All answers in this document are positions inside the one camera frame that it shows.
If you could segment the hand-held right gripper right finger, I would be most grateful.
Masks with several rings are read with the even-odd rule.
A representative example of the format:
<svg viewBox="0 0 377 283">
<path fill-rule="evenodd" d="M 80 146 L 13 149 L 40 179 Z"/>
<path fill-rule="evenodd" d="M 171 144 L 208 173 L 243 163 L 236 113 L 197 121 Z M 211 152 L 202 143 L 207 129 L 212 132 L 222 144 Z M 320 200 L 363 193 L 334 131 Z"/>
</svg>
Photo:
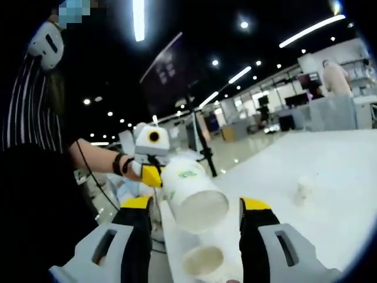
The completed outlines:
<svg viewBox="0 0 377 283">
<path fill-rule="evenodd" d="M 318 260 L 315 246 L 280 223 L 261 200 L 240 198 L 239 249 L 244 282 L 337 282 L 342 274 Z"/>
</svg>

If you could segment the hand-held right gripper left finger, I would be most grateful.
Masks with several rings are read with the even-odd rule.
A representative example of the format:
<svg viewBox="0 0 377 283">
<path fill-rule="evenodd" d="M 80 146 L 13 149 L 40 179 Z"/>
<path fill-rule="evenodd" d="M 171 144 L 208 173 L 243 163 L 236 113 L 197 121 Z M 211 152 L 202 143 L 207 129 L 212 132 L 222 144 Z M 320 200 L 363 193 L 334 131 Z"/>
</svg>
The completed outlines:
<svg viewBox="0 0 377 283">
<path fill-rule="evenodd" d="M 153 197 L 128 199 L 113 222 L 99 225 L 75 247 L 64 266 L 53 266 L 53 282 L 148 282 Z"/>
</svg>

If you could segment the person's left hand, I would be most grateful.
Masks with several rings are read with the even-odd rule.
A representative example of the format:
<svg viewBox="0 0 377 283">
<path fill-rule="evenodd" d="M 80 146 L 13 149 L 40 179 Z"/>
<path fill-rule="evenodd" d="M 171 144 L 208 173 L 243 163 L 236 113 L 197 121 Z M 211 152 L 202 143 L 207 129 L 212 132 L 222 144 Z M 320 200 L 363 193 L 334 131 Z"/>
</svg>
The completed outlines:
<svg viewBox="0 0 377 283">
<path fill-rule="evenodd" d="M 133 157 L 123 156 L 120 159 L 121 173 L 127 179 L 140 182 L 142 165 L 134 160 Z"/>
</svg>

